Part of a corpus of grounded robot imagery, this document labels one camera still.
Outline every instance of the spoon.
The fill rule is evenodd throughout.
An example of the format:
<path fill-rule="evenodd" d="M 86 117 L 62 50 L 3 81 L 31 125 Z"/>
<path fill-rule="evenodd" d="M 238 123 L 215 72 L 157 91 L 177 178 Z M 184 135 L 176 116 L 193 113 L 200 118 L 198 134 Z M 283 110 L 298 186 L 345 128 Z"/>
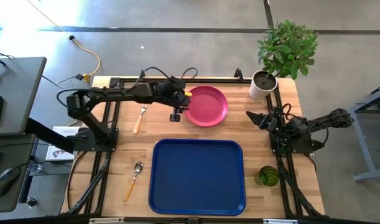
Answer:
<path fill-rule="evenodd" d="M 132 182 L 130 182 L 129 190 L 126 192 L 126 196 L 124 200 L 125 202 L 129 200 L 129 196 L 130 196 L 130 193 L 132 192 L 134 182 L 136 181 L 137 175 L 141 173 L 141 170 L 142 170 L 142 162 L 137 162 L 136 165 L 134 165 L 134 177 L 133 177 Z"/>

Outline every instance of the white paper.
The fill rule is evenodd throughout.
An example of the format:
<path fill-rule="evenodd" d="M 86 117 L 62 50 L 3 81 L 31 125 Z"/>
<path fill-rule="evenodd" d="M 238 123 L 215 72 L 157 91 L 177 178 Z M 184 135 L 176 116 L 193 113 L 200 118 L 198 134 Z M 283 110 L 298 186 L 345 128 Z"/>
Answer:
<path fill-rule="evenodd" d="M 62 136 L 74 136 L 78 133 L 80 127 L 53 127 L 53 131 L 61 134 Z M 68 161 L 73 160 L 74 155 L 69 152 L 65 152 L 55 146 L 49 146 L 46 154 L 46 161 Z"/>

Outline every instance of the wooden tabletop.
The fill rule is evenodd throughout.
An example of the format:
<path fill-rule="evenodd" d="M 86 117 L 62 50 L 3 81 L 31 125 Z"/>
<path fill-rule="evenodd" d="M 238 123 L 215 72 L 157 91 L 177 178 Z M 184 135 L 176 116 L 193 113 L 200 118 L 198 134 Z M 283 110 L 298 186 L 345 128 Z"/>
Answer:
<path fill-rule="evenodd" d="M 93 87 L 109 86 L 111 77 L 94 77 Z M 188 83 L 187 90 L 205 85 Z M 103 216 L 109 217 L 186 217 L 185 215 L 160 215 L 153 212 L 148 204 L 149 182 L 151 174 L 152 151 L 156 142 L 165 138 L 190 139 L 228 139 L 236 141 L 243 150 L 246 186 L 246 208 L 244 212 L 232 218 L 284 218 L 284 206 L 280 185 L 265 187 L 254 181 L 254 176 L 263 166 L 277 167 L 275 155 L 271 153 L 268 132 L 260 130 L 246 115 L 249 110 L 255 113 L 268 113 L 266 100 L 255 101 L 249 97 L 249 84 L 208 84 L 222 91 L 228 100 L 228 113 L 225 120 L 217 126 L 202 128 L 189 122 L 184 115 L 179 123 L 169 121 L 171 107 L 153 103 L 143 115 L 138 134 L 133 129 L 140 114 L 141 105 L 135 102 L 121 102 L 118 118 L 119 138 L 113 153 L 106 186 Z M 301 116 L 295 82 L 291 79 L 279 79 L 282 104 L 292 105 L 291 113 Z M 101 120 L 104 104 L 99 104 L 92 113 Z M 95 154 L 89 152 L 79 161 L 72 176 L 70 189 L 71 204 L 74 204 L 89 185 L 91 168 Z M 314 166 L 303 154 L 294 154 L 297 182 L 312 205 L 324 213 L 320 190 Z M 143 171 L 137 176 L 136 183 L 127 202 L 125 193 L 133 178 L 133 167 L 137 161 L 144 163 Z M 95 190 L 93 204 L 98 198 Z M 291 208 L 295 211 L 293 194 L 288 190 Z M 67 211 L 67 199 L 62 212 Z"/>

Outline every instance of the wooden handle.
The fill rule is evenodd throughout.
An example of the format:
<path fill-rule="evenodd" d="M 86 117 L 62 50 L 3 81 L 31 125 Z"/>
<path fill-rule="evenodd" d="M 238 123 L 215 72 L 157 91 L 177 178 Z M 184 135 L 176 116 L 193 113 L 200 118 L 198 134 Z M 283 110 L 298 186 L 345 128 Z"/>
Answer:
<path fill-rule="evenodd" d="M 139 119 L 137 119 L 137 123 L 134 127 L 133 134 L 137 134 L 137 132 L 139 132 L 139 128 L 140 128 L 140 124 L 141 124 L 141 118 L 142 118 L 142 115 L 140 114 Z"/>
<path fill-rule="evenodd" d="M 132 192 L 132 189 L 133 189 L 134 181 L 135 180 L 132 180 L 132 182 L 130 182 L 129 189 L 126 192 L 126 196 L 125 196 L 125 200 L 124 200 L 125 202 L 127 202 L 127 200 L 129 200 L 130 193 Z"/>

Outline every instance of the computer mouse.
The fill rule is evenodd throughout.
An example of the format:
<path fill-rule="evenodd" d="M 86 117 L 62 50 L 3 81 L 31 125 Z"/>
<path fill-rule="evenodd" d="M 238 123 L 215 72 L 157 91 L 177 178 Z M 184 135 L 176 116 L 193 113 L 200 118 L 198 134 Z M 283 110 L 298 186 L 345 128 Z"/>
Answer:
<path fill-rule="evenodd" d="M 16 167 L 6 169 L 0 175 L 0 196 L 5 195 L 13 185 L 17 177 L 20 176 L 20 170 Z"/>

